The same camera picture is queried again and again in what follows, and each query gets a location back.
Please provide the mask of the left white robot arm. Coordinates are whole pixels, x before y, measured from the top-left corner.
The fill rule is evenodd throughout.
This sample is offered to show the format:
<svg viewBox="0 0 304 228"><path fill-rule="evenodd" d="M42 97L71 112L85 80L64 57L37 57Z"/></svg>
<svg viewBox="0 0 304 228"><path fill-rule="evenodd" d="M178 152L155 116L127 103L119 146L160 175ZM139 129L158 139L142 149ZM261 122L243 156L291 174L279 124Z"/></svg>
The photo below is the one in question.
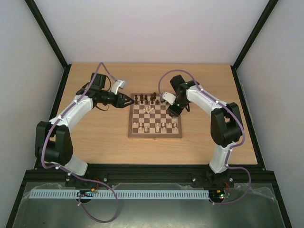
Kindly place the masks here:
<svg viewBox="0 0 304 228"><path fill-rule="evenodd" d="M125 108L134 103L132 98L119 92L126 81L116 80L111 89L105 90L106 78L106 75L93 73L90 82L76 92L73 101L60 114L37 124L35 156L43 168L63 168L78 176L86 174L88 163L73 154L71 132L74 127L98 104Z"/></svg>

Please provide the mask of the left black frame post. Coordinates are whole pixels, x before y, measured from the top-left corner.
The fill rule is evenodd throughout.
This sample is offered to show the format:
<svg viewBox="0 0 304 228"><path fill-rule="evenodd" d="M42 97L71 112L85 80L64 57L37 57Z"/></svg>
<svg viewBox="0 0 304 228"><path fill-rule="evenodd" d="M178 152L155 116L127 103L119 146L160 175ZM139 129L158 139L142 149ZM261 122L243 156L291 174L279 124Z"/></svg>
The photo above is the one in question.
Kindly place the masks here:
<svg viewBox="0 0 304 228"><path fill-rule="evenodd" d="M55 56L60 62L62 68L64 70L70 69L71 65L67 63L36 2L34 0L25 0L25 3L29 8L30 12L32 13L34 19L36 20L37 24L39 25L43 35L45 36Z"/></svg>

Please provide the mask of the metal front tray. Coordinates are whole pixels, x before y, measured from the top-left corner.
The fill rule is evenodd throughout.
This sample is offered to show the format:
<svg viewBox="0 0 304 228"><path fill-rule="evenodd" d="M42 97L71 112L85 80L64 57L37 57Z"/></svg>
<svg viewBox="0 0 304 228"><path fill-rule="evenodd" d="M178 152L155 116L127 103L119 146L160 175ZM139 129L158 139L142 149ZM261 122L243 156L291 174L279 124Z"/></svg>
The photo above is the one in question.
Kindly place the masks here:
<svg viewBox="0 0 304 228"><path fill-rule="evenodd" d="M77 190L62 183L29 183L14 228L283 228L271 185L236 184L225 204L203 199L30 199L33 190ZM203 190L179 184L118 184L115 190Z"/></svg>

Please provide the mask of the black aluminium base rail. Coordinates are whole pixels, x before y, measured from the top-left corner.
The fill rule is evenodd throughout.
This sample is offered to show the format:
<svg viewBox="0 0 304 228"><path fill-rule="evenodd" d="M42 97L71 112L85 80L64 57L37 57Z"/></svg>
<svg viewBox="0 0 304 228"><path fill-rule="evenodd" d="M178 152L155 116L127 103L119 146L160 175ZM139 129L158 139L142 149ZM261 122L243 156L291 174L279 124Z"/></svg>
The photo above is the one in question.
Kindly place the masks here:
<svg viewBox="0 0 304 228"><path fill-rule="evenodd" d="M109 185L119 183L176 183L195 188L222 189L235 183L271 184L278 186L273 171L259 165L246 165L246 170L227 170L212 174L207 165L122 165L91 164L86 178Z"/></svg>

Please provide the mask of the right black frame post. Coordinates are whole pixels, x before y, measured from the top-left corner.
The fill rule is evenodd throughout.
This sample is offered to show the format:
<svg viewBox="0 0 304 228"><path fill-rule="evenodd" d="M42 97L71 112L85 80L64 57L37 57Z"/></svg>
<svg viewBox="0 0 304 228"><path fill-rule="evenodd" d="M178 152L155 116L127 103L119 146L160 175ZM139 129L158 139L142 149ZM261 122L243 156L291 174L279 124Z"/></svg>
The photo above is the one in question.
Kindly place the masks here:
<svg viewBox="0 0 304 228"><path fill-rule="evenodd" d="M255 26L253 27L249 37L247 38L244 46L242 47L236 61L231 66L233 71L237 71L240 67L241 63L243 62L244 58L246 57L248 51L254 44L257 36L259 35L260 31L262 30L263 26L267 22L268 18L270 17L271 13L273 12L274 8L276 7L279 0L269 0L266 4L264 10L262 11L260 17L258 18Z"/></svg>

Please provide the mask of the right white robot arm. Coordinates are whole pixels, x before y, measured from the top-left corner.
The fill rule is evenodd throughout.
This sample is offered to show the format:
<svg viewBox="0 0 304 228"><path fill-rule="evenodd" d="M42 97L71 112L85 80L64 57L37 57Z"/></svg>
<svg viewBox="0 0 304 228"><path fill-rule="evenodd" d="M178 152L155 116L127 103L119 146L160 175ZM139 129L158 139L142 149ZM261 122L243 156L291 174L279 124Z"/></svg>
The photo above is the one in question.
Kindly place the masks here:
<svg viewBox="0 0 304 228"><path fill-rule="evenodd" d="M162 98L170 104L168 113L171 117L180 116L183 110L189 111L190 103L210 115L210 134L215 148L207 180L210 185L218 186L224 180L222 172L228 168L233 147L245 133L239 107L236 103L217 99L193 80L186 82L181 75L174 76L170 84L176 95L166 92Z"/></svg>

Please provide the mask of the left white pieces pile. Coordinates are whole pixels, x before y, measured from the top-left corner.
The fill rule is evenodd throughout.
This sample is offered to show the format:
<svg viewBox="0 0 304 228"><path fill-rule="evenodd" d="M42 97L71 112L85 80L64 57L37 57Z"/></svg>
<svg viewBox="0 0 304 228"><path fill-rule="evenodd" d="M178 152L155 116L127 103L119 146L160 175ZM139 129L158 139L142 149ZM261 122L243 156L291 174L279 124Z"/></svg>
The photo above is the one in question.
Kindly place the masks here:
<svg viewBox="0 0 304 228"><path fill-rule="evenodd" d="M153 107L150 107L150 106L146 106L142 109L143 113L144 114L149 114L151 111L153 111L154 108Z"/></svg>

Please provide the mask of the black frame post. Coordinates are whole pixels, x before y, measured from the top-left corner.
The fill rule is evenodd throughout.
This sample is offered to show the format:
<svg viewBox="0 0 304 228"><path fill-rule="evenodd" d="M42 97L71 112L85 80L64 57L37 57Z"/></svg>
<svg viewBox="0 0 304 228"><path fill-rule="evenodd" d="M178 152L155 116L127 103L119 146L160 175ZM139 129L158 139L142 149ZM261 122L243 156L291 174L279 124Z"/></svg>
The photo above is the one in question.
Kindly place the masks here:
<svg viewBox="0 0 304 228"><path fill-rule="evenodd" d="M270 17L271 13L273 12L274 8L276 7L279 0L269 0L266 4L264 10L262 11L260 17L258 18L255 26L253 27L249 37L247 38L244 46L242 47L236 61L231 66L233 71L237 71L240 67L241 63L243 62L244 58L246 57L248 51L254 44L257 36L259 35L260 31L262 30L263 26L267 22L268 18Z"/></svg>
<svg viewBox="0 0 304 228"><path fill-rule="evenodd" d="M43 35L45 36L55 56L60 62L62 68L64 70L70 69L71 65L67 63L36 2L34 0L25 0L25 3L29 8L30 12L32 13L34 19L36 20L37 24L39 25Z"/></svg>

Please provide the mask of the wooden chess board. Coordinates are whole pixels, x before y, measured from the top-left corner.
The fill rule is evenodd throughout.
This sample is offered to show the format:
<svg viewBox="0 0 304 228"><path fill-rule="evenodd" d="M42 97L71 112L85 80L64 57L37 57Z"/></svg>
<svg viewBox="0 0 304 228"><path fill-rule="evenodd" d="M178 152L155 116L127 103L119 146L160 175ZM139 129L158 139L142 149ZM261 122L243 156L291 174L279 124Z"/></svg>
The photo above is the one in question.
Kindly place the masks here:
<svg viewBox="0 0 304 228"><path fill-rule="evenodd" d="M153 107L154 110L149 114L144 114L142 109L146 106ZM135 103L130 106L129 111L129 124L128 124L128 137L129 138L142 138L142 139L181 139L182 126L180 117L171 117L168 114L167 105L136 105ZM139 123L143 123L143 133L139 133ZM162 123L165 123L166 133L162 133ZM171 128L167 128L167 123L171 123ZM173 124L177 123L178 133L174 133ZM148 127L148 132L144 132L144 128Z"/></svg>

